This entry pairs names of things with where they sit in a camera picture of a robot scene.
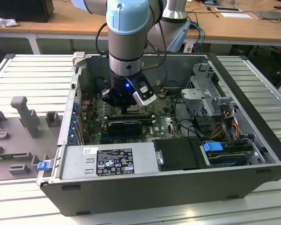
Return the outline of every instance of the robotic arm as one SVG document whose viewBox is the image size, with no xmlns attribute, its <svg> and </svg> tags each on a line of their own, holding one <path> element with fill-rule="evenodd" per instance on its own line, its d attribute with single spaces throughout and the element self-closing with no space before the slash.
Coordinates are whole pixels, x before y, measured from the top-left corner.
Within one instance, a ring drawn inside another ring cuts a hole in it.
<svg viewBox="0 0 281 225">
<path fill-rule="evenodd" d="M 154 46 L 177 51 L 189 23 L 186 0 L 72 0 L 75 7 L 89 13 L 106 15 L 111 88 L 102 93 L 112 106 L 127 108 L 136 103 L 145 106 L 156 100 L 153 88 L 142 73 L 147 39 Z M 161 41 L 161 28 L 166 34 Z"/>
</svg>

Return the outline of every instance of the white paper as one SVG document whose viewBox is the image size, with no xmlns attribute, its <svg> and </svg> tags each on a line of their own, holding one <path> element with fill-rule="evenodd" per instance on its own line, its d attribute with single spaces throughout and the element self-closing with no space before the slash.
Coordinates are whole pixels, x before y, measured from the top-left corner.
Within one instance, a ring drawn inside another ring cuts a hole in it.
<svg viewBox="0 0 281 225">
<path fill-rule="evenodd" d="M 242 18 L 242 19 L 253 19 L 248 14 L 242 14 L 242 13 L 221 13 L 224 17 L 228 18 Z"/>
<path fill-rule="evenodd" d="M 84 154 L 96 154 L 98 151 L 98 147 L 92 147 L 92 148 L 83 148 Z"/>
<path fill-rule="evenodd" d="M 0 27 L 4 27 L 5 28 L 5 27 L 16 26 L 16 25 L 19 25 L 19 24 L 14 19 L 3 19 L 3 18 L 0 18 Z"/>
</svg>

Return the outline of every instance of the desk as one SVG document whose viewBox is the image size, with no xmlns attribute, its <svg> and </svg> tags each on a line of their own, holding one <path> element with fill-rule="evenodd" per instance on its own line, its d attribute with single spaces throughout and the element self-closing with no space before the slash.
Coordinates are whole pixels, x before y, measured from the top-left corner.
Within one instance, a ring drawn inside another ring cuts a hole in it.
<svg viewBox="0 0 281 225">
<path fill-rule="evenodd" d="M 240 6 L 256 6 L 261 0 L 237 0 L 237 7 L 243 11 L 273 10 L 279 2 L 267 0 L 259 7 L 250 8 Z M 105 22 L 105 17 L 91 15 L 76 9 L 70 1 L 54 0 L 54 14 L 47 23 L 20 22 L 18 27 L 0 28 L 0 37 L 27 38 L 34 54 L 40 54 L 37 45 L 38 38 L 60 39 L 95 39 L 99 27 Z M 187 11 L 202 7 L 200 2 L 193 0 Z M 206 7 L 195 12 L 209 12 Z M 275 45 L 281 46 L 281 22 L 259 21 L 253 13 L 248 13 L 253 19 L 225 18 L 218 14 L 197 14 L 200 27 L 205 31 L 205 43 L 238 44 L 238 45 Z M 100 39 L 107 40 L 108 30 L 103 29 Z M 186 42 L 194 42 L 198 38 L 196 30 L 189 30 Z"/>
</svg>

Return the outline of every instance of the paper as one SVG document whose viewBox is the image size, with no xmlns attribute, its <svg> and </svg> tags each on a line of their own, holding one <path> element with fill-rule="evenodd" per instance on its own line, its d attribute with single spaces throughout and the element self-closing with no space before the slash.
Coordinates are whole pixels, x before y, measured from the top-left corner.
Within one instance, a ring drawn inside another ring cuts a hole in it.
<svg viewBox="0 0 281 225">
<path fill-rule="evenodd" d="M 241 19 L 253 19 L 248 14 L 242 13 L 221 13 L 224 17 L 228 18 L 241 18 Z"/>
<path fill-rule="evenodd" d="M 5 27 L 16 26 L 16 25 L 19 25 L 19 24 L 14 19 L 3 19 L 3 18 L 0 18 L 0 27 L 4 27 L 5 28 Z"/>
</svg>

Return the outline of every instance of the sticker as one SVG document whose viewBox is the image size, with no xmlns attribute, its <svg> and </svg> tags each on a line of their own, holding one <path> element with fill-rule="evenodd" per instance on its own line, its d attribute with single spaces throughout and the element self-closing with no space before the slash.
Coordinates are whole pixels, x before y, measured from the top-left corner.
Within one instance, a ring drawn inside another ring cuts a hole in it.
<svg viewBox="0 0 281 225">
<path fill-rule="evenodd" d="M 87 152 L 96 151 L 97 153 L 96 174 L 98 176 L 110 176 L 110 175 L 134 173 L 132 149 L 115 149 L 115 150 L 98 150 L 98 148 L 85 148 L 85 149 L 87 149 Z"/>
<path fill-rule="evenodd" d="M 84 153 L 84 154 L 96 154 L 97 151 L 98 151 L 98 147 L 83 148 L 83 153 Z"/>
</svg>

